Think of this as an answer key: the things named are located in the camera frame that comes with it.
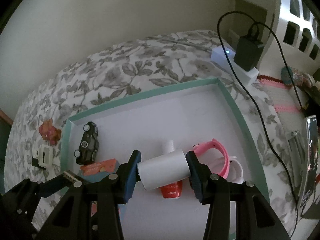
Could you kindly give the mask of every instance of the bed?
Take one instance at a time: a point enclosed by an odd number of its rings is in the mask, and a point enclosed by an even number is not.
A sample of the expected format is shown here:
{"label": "bed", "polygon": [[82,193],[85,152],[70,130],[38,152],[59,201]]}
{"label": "bed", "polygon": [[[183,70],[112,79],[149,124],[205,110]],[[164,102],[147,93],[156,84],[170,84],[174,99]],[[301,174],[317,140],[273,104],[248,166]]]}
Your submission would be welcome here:
{"label": "bed", "polygon": [[[52,118],[53,125],[63,129],[68,117],[104,102],[157,87],[219,77],[251,131],[265,172],[270,204],[290,233],[296,214],[287,175],[267,145],[252,101],[229,74],[210,61],[211,49],[219,45],[217,34],[209,30],[163,34],[114,45],[61,70],[29,94],[17,112],[5,158],[5,190],[26,178],[46,181],[60,173],[61,140],[54,147],[52,171],[31,166],[34,147],[43,143],[38,132],[43,120]],[[273,146],[292,172],[284,131],[272,101],[258,80],[248,90],[262,111]],[[38,230],[59,199],[59,193],[41,199],[33,218]]]}

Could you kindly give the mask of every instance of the blue gripper pad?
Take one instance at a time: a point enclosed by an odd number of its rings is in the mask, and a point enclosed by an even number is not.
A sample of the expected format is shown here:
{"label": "blue gripper pad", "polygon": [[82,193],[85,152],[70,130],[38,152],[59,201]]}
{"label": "blue gripper pad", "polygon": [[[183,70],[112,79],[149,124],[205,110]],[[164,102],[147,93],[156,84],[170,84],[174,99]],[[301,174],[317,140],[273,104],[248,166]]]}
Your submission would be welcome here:
{"label": "blue gripper pad", "polygon": [[127,203],[132,197],[133,190],[137,181],[137,164],[139,162],[141,162],[141,153],[138,150],[134,150],[129,161],[126,163],[124,173],[122,174],[124,178],[124,181],[122,181],[124,187],[123,201],[125,203]]}
{"label": "blue gripper pad", "polygon": [[204,187],[207,184],[208,177],[211,172],[207,165],[201,164],[193,151],[189,151],[186,155],[187,163],[190,169],[191,176],[189,178],[196,198],[200,203],[204,200]]}

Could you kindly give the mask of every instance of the tray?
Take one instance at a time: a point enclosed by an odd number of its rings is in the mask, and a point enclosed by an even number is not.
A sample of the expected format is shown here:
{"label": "tray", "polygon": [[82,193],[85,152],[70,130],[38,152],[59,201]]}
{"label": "tray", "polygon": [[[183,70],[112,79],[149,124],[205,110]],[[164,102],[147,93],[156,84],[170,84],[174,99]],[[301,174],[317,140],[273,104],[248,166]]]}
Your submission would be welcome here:
{"label": "tray", "polygon": [[[194,144],[216,138],[236,156],[244,168],[244,180],[253,180],[269,202],[260,158],[248,126],[222,82],[204,79],[161,87],[104,103],[70,117],[64,128],[61,170],[79,171],[73,152],[79,147],[83,125],[99,128],[96,161],[116,158],[128,161],[133,150],[142,161],[161,155],[161,144],[174,140],[184,153]],[[212,150],[200,162],[220,157]],[[179,199],[164,199],[159,189],[146,191],[137,182],[132,198],[121,211],[125,239],[202,239],[209,205],[195,198],[188,180]],[[236,210],[231,203],[230,232],[236,229]]]}

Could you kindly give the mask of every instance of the black toy car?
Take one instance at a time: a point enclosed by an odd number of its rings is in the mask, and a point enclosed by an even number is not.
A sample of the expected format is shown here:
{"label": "black toy car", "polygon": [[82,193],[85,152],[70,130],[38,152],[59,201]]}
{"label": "black toy car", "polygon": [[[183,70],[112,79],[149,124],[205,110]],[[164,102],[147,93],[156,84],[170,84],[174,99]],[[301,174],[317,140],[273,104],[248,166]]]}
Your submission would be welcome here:
{"label": "black toy car", "polygon": [[98,127],[94,122],[88,122],[83,126],[83,136],[79,149],[75,150],[74,156],[79,165],[94,163],[99,148]]}

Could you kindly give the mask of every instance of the pink strap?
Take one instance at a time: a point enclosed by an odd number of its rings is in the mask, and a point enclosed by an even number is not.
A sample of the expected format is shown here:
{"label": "pink strap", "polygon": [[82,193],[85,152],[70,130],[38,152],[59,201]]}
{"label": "pink strap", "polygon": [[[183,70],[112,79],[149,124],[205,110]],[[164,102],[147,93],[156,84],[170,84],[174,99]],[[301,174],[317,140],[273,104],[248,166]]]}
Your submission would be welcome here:
{"label": "pink strap", "polygon": [[219,143],[216,139],[212,139],[212,141],[200,143],[199,145],[194,145],[193,147],[193,151],[197,157],[201,154],[204,154],[209,149],[217,149],[222,153],[224,157],[224,165],[218,175],[226,179],[229,174],[230,162],[229,155],[221,143]]}

